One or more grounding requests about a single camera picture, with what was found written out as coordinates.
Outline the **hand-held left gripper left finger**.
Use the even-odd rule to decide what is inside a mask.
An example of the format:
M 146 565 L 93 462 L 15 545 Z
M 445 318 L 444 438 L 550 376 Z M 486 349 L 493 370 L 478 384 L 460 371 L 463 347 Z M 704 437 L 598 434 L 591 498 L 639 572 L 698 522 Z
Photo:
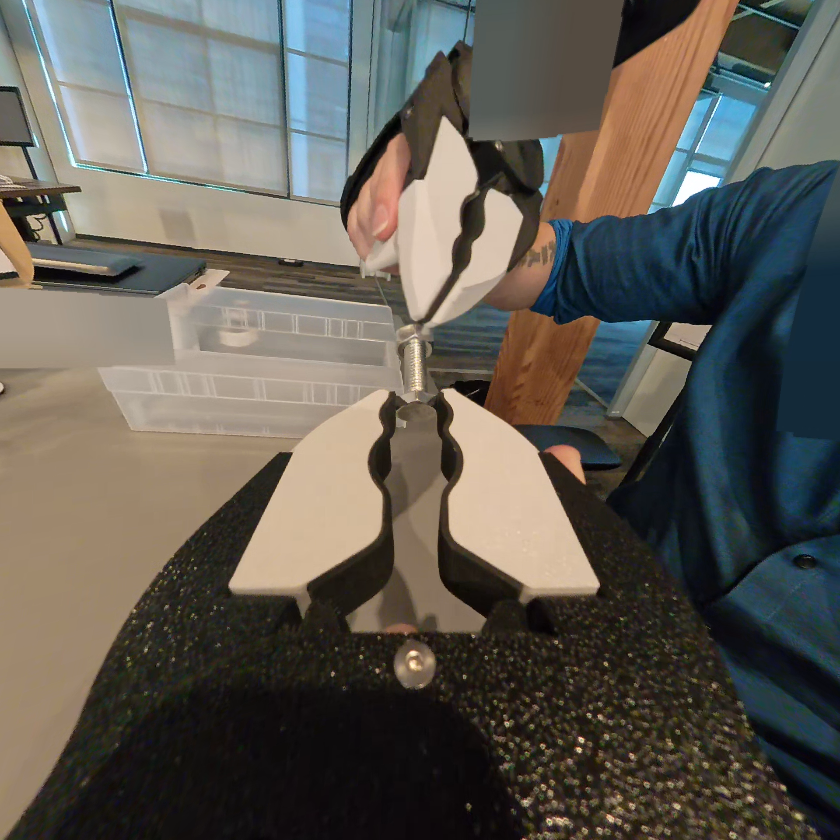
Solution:
M 235 595 L 365 604 L 394 567 L 391 468 L 396 396 L 373 392 L 290 454 L 228 583 Z

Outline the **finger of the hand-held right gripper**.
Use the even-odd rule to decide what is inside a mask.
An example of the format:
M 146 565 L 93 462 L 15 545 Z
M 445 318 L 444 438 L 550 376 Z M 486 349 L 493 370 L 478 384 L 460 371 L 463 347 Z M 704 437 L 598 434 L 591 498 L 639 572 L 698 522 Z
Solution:
M 489 189 L 483 202 L 484 226 L 469 246 L 469 262 L 444 294 L 430 327 L 439 327 L 480 304 L 508 273 L 523 214 L 508 195 Z
M 462 134 L 439 122 L 425 177 L 414 180 L 398 204 L 397 251 L 402 288 L 412 320 L 429 320 L 454 267 L 461 210 L 478 183 Z

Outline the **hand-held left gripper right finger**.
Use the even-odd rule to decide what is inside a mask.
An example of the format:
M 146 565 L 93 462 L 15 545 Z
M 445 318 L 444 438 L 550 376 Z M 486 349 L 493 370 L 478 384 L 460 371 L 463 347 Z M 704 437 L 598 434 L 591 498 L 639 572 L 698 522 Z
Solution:
M 593 596 L 600 582 L 547 466 L 518 430 L 455 390 L 437 394 L 438 571 L 465 604 Z

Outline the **steel hex bolt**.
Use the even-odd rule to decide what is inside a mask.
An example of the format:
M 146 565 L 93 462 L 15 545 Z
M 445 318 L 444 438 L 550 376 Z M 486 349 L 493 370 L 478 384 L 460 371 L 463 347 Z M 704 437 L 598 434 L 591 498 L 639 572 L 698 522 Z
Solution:
M 396 410 L 397 419 L 409 424 L 434 416 L 436 393 L 430 390 L 427 357 L 430 343 L 420 333 L 412 334 L 400 342 L 403 390 L 401 404 Z

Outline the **person's right forearm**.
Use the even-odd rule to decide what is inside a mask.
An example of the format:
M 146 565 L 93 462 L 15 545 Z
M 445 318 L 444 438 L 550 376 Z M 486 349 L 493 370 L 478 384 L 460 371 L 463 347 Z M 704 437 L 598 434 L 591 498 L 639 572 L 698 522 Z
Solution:
M 503 312 L 533 310 L 549 289 L 548 313 L 553 314 L 556 282 L 564 264 L 571 230 L 572 222 L 568 219 L 541 222 L 533 244 L 483 302 Z

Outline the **person's right hand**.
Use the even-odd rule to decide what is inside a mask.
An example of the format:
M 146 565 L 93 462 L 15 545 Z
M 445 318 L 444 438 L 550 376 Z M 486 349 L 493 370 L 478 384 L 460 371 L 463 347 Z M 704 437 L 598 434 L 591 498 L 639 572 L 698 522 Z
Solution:
M 396 231 L 398 204 L 410 165 L 410 146 L 399 133 L 388 143 L 350 209 L 348 234 L 363 262 L 377 242 L 389 240 Z

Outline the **person's left hand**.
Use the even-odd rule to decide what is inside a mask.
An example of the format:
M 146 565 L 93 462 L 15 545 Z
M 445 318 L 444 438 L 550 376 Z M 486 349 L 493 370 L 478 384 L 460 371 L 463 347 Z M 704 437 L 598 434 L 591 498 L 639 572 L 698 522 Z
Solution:
M 586 483 L 581 453 L 576 448 L 561 444 L 544 449 L 543 453 L 555 457 L 580 483 Z

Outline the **clear plastic bin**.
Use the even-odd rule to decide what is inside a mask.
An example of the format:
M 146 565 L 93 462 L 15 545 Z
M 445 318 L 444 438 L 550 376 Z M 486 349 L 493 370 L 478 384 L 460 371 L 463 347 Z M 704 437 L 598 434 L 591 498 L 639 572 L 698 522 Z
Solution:
M 134 431 L 303 438 L 373 392 L 400 393 L 382 304 L 181 285 L 175 361 L 98 370 Z

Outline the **window with white blind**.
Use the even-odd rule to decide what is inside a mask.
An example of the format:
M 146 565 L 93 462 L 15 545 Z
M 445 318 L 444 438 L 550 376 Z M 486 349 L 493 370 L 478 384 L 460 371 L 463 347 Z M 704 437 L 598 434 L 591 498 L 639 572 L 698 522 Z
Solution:
M 476 2 L 19 2 L 70 163 L 336 204 Z

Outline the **person's blue shirt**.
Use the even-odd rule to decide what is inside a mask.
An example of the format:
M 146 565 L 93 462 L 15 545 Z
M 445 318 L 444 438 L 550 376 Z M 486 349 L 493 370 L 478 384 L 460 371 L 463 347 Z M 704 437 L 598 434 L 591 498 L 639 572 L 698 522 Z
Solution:
M 700 254 L 683 323 L 710 331 L 666 441 L 608 499 L 687 593 L 761 749 L 824 838 L 839 817 L 839 448 L 775 427 L 837 169 L 761 169 L 684 202 L 675 224 L 696 225 Z

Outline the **black flat box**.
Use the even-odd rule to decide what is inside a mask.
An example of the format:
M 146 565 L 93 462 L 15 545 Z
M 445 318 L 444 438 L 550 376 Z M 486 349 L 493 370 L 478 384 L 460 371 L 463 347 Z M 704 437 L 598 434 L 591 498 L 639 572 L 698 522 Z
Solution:
M 74 246 L 72 248 L 106 251 L 121 256 L 130 256 L 140 261 L 141 268 L 122 278 L 109 279 L 35 267 L 35 284 L 45 289 L 60 291 L 95 291 L 156 297 L 183 282 L 190 282 L 207 268 L 205 260 L 192 257 L 156 255 L 144 251 L 124 253 Z

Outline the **silver laptop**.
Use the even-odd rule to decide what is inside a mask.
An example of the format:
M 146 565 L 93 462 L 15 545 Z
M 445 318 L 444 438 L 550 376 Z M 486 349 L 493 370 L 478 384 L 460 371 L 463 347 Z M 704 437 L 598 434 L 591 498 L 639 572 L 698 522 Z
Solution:
M 34 266 L 42 270 L 60 270 L 117 279 L 141 268 L 138 259 L 106 251 L 33 244 L 28 250 Z

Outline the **long brown desk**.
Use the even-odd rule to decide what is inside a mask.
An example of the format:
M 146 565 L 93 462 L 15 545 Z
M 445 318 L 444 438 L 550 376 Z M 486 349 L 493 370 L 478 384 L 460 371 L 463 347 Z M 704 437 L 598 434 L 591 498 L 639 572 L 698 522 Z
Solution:
M 24 242 L 39 242 L 40 236 L 28 222 L 30 217 L 46 217 L 58 245 L 63 245 L 54 215 L 67 210 L 64 195 L 80 193 L 78 185 L 41 182 L 37 180 L 10 180 L 1 177 L 1 198 L 7 214 L 12 219 Z

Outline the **small black monitor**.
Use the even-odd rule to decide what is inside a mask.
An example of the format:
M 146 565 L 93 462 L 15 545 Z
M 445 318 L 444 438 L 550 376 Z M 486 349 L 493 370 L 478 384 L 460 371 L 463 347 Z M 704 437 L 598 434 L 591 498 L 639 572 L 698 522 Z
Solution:
M 1 146 L 22 150 L 33 180 L 38 174 L 29 150 L 37 145 L 20 90 L 1 86 Z

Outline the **light wooden support post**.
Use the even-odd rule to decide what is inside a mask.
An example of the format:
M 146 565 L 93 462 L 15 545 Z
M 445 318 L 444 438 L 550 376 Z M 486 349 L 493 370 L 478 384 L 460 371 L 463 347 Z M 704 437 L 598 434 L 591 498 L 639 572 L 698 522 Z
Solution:
M 689 203 L 650 215 L 649 208 L 736 2 L 693 2 L 666 35 L 612 71 L 598 130 L 563 137 L 542 209 L 570 215 L 549 315 L 530 312 L 551 266 L 521 269 L 534 291 L 514 311 L 486 409 L 510 424 L 548 424 L 567 401 L 597 329 L 596 322 L 688 322 L 694 300 L 693 223 L 676 225 Z

